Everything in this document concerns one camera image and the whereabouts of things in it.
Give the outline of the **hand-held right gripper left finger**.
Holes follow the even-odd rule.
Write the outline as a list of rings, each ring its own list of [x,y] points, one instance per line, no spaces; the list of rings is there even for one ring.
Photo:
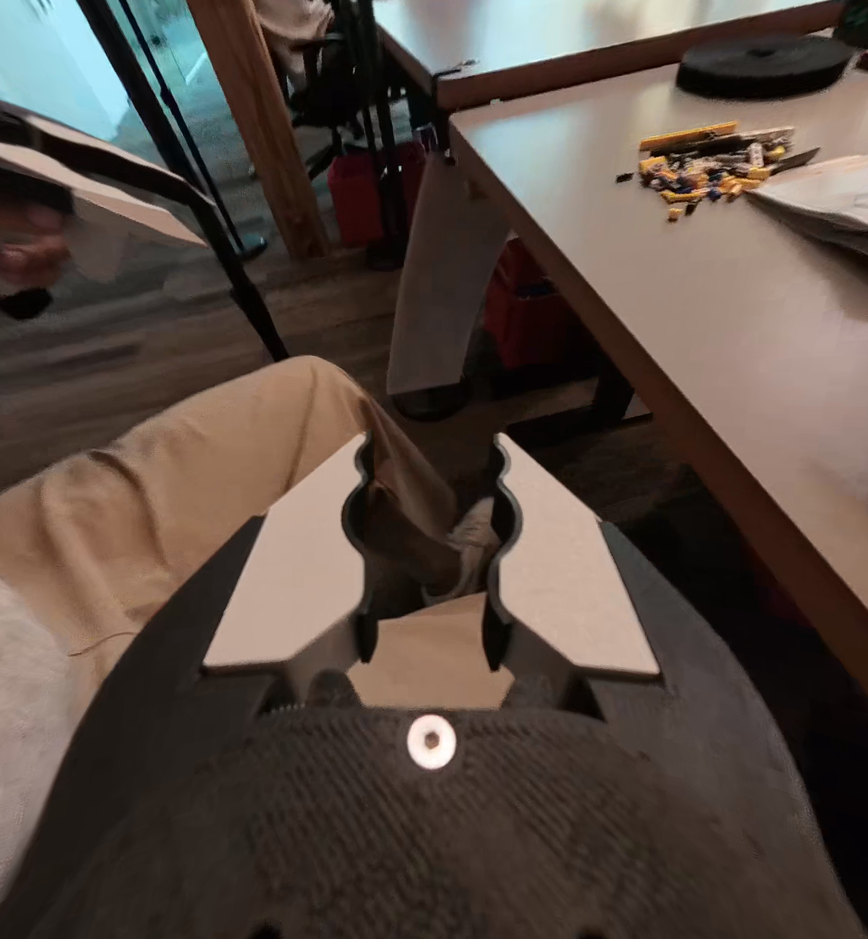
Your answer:
[[[358,433],[271,506],[203,658],[214,676],[270,674],[292,702],[360,659],[371,608],[357,517],[373,439]]]

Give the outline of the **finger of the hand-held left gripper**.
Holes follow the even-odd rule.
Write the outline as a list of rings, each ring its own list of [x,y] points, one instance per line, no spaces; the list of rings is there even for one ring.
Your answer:
[[[188,192],[190,184],[166,168],[37,115],[25,117],[35,147],[69,169],[145,192]]]
[[[110,282],[120,269],[129,241],[207,247],[204,239],[167,209],[89,179],[37,150],[0,144],[0,156],[39,170],[44,177],[70,189],[75,215],[65,216],[63,236],[76,268],[89,280]]]

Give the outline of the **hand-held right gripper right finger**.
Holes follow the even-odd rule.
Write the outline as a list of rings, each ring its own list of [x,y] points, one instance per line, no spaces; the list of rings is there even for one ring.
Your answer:
[[[566,701],[587,679],[662,677],[597,514],[506,433],[491,443],[483,651],[491,671],[543,678]]]

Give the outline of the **pile of lego pieces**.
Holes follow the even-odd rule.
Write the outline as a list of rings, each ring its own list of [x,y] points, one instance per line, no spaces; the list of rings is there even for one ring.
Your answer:
[[[736,120],[648,136],[639,143],[636,168],[617,174],[615,183],[657,194],[666,221],[676,224],[704,202],[733,202],[810,164],[819,148],[798,149],[795,137],[793,126],[744,131]]]

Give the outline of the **person's left hand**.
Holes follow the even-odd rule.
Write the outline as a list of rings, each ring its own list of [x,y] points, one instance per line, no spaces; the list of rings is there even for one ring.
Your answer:
[[[56,210],[0,195],[0,278],[14,288],[51,288],[69,262],[66,218]]]

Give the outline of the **grey sneaker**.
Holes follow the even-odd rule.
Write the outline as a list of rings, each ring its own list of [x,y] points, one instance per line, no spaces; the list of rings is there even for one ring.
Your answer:
[[[447,536],[448,545],[459,557],[455,585],[445,593],[422,590],[426,606],[434,606],[481,593],[487,570],[501,545],[492,526],[494,498],[478,499]]]

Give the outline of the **black stand legs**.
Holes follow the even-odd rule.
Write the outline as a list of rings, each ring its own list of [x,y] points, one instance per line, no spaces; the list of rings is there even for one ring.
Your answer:
[[[120,80],[167,168],[193,195],[171,202],[189,207],[207,244],[228,277],[230,297],[249,321],[273,360],[288,357],[267,304],[245,268],[267,248],[264,240],[246,242],[238,229],[169,86],[130,2],[78,1],[96,40]]]

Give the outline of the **red plastic crate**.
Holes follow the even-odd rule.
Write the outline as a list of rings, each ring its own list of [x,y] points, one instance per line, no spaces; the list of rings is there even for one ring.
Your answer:
[[[483,314],[503,367],[563,361],[572,319],[569,305],[523,242],[506,241],[487,284]]]
[[[427,151],[412,140],[397,146],[408,224],[412,224],[427,163]],[[382,238],[380,194],[367,151],[334,158],[327,173],[341,244],[363,248]]]

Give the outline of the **black tripod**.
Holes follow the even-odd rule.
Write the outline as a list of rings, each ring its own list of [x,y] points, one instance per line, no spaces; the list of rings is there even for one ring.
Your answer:
[[[366,154],[381,213],[382,235],[365,249],[377,272],[401,269],[409,242],[408,196],[391,106],[406,86],[381,49],[371,1],[329,2],[333,22],[316,39],[294,43],[303,63],[303,88],[288,99],[292,128],[330,134],[331,142],[306,157],[310,181],[330,170],[335,158]]]

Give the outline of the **white table leg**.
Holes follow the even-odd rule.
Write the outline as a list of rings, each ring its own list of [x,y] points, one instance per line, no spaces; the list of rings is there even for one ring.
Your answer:
[[[429,152],[396,296],[386,392],[403,417],[464,408],[464,363],[510,227],[452,157]]]

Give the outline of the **white desk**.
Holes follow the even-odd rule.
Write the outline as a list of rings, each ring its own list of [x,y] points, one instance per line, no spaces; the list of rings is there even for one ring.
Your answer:
[[[387,1],[381,43],[452,113],[679,62],[704,42],[820,32],[841,2]]]

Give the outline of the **open instruction booklet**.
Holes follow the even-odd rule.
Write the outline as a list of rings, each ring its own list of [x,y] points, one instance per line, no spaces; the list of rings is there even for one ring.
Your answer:
[[[868,156],[789,170],[751,198],[805,237],[868,259]]]

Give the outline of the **wooden post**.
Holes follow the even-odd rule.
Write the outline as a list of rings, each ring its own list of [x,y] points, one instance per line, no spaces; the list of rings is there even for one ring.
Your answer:
[[[188,1],[274,222],[295,260],[330,251],[253,2]]]

